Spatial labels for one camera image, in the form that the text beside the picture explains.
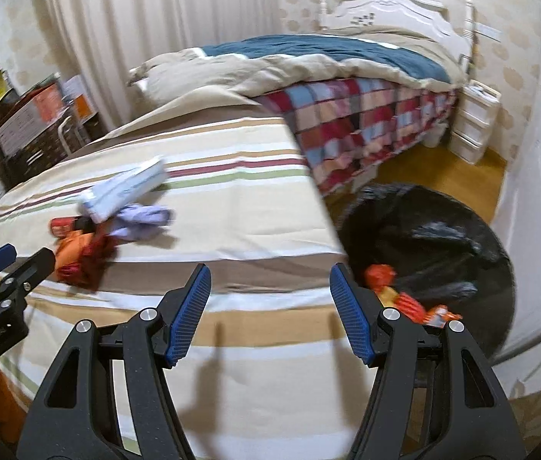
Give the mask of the red bottle black cap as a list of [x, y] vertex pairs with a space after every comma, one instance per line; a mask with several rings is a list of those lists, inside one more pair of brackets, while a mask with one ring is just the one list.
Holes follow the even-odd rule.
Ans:
[[49, 229], [53, 237], [63, 239], [75, 230], [80, 230], [83, 234], [93, 234], [95, 223], [87, 216], [58, 217], [50, 221]]

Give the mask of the red orange snack wrapper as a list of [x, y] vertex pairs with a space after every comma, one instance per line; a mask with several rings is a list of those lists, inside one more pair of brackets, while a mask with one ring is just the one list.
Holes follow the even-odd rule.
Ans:
[[69, 286], [95, 292], [116, 250], [114, 237], [73, 230], [57, 246], [56, 277]]

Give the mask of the white blue plastic package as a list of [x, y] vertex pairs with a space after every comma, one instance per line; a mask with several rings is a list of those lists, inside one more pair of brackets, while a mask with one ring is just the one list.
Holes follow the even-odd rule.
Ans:
[[79, 210], [95, 224], [102, 223], [125, 205], [133, 204], [160, 186], [167, 178], [162, 158], [146, 161], [83, 190], [78, 199]]

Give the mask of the lilac cloth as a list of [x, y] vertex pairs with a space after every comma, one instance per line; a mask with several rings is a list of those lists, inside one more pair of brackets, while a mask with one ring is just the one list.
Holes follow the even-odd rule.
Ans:
[[112, 217], [108, 235], [122, 242], [148, 241], [160, 236], [173, 217], [163, 205], [125, 205]]

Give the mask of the black lined trash bin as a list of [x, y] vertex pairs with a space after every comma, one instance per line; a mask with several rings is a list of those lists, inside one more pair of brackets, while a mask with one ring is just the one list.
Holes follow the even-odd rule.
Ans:
[[337, 230], [359, 284], [368, 267], [388, 265], [395, 290], [462, 316], [485, 356], [504, 344], [515, 313], [513, 264], [467, 205], [419, 185], [374, 184], [346, 207]]

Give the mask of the orange red wrapper in bin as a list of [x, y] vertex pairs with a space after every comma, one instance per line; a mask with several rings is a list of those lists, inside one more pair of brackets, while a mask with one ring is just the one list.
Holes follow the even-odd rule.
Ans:
[[424, 309], [423, 305], [406, 292], [397, 292], [394, 287], [396, 273], [389, 265], [371, 265], [364, 272], [366, 286], [376, 295], [380, 303], [388, 309], [397, 309], [402, 315], [420, 325], [443, 328], [449, 322], [460, 321], [462, 317], [449, 312], [446, 305]]

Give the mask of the striped cloth covered table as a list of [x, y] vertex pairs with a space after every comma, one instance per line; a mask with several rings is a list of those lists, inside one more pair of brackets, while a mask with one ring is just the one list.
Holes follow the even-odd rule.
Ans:
[[329, 288], [344, 251], [286, 123], [205, 87], [82, 148], [0, 199], [0, 246], [21, 259], [56, 243], [54, 218], [123, 171], [162, 160], [143, 198], [173, 214], [156, 237], [117, 246], [95, 291], [47, 278], [27, 298], [27, 337], [0, 358], [0, 430], [20, 432], [75, 324], [108, 326], [156, 306], [197, 264], [211, 295], [165, 380], [201, 459], [344, 458], [374, 374], [352, 354]]

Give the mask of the orange white cardboard box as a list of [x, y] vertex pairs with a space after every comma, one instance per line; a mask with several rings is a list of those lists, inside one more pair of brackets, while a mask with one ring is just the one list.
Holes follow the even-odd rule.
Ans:
[[66, 110], [59, 82], [38, 88], [23, 100], [0, 126], [0, 148], [5, 157], [16, 154], [48, 127]]

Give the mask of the orange white small carton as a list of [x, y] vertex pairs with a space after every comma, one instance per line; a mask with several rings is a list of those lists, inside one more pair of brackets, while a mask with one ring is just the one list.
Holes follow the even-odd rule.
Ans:
[[81, 123], [86, 123], [98, 113], [81, 75], [63, 82], [63, 91], [74, 102], [74, 109]]

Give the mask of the blue beige duvet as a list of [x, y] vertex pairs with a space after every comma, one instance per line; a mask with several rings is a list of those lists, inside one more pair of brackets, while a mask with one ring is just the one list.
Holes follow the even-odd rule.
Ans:
[[451, 92], [468, 76], [431, 38], [399, 28], [270, 34], [157, 55], [130, 71], [129, 85], [156, 108], [181, 98], [248, 100], [298, 83], [363, 78]]

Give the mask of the small white bucket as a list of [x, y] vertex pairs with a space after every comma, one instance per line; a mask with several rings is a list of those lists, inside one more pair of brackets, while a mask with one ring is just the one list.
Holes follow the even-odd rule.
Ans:
[[421, 143], [426, 148], [436, 148], [441, 143], [447, 129], [447, 122], [435, 123], [429, 130], [425, 132], [422, 137]]

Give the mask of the white pleated curtain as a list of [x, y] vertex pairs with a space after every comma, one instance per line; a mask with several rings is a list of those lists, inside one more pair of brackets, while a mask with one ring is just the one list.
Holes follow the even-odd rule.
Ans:
[[171, 51], [281, 30], [278, 0], [46, 0], [108, 129], [135, 117], [133, 67]]

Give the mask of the white plastic drawer unit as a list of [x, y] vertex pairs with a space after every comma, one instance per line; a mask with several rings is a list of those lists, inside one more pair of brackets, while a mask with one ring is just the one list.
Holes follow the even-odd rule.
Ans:
[[476, 80], [460, 92], [451, 127], [449, 151], [474, 165], [482, 159], [501, 107], [501, 94]]

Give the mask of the plaid bed sheet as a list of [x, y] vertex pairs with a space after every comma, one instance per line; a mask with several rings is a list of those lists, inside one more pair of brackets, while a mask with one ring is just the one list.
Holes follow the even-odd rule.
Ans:
[[283, 117], [322, 195], [421, 142], [448, 120], [457, 93], [381, 79], [303, 82], [255, 101]]

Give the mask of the white wooden headboard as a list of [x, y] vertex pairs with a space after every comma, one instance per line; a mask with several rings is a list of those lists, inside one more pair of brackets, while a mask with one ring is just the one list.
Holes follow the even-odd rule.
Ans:
[[448, 8], [436, 0], [319, 0], [322, 29], [355, 26], [410, 30], [437, 42], [460, 63], [472, 58], [474, 17], [473, 1], [465, 0], [463, 31], [458, 33], [449, 22]]

